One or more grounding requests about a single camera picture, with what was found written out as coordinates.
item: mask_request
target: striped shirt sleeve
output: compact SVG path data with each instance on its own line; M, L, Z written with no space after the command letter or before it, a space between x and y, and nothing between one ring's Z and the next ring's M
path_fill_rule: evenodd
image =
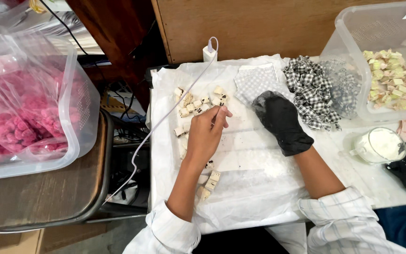
M165 200L147 215L145 221L147 227L134 237L123 254L192 253L200 242L197 226L175 216Z
M354 187L322 197L300 199L299 207L316 226L308 235L308 253L405 253L386 240L379 219Z

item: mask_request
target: clear plastic bin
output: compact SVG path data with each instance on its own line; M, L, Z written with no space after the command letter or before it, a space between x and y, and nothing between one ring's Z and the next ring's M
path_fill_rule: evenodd
M352 74L358 83L358 89L352 93L356 108L346 113L334 107L343 117L350 119L360 117L371 122L406 119L406 110L395 111L384 107L375 109L374 103L368 103L372 76L362 53L364 50L377 52L392 49L393 52L402 53L406 60L406 19L403 19L405 16L406 2L399 2L349 7L336 17L335 32L319 60L333 62L333 59L337 59L339 65L329 76L333 77L333 73L341 70ZM339 86L344 81L346 80L338 79L333 86Z
M59 99L59 119L68 142L68 150L59 159L41 162L14 161L0 166L0 178L27 175L56 170L71 164L75 159L92 149L97 138L100 95L77 61L76 48L61 37L48 37L60 52L67 56L63 87L65 91ZM76 77L80 78L78 88L73 87ZM77 108L80 118L72 123L69 108Z

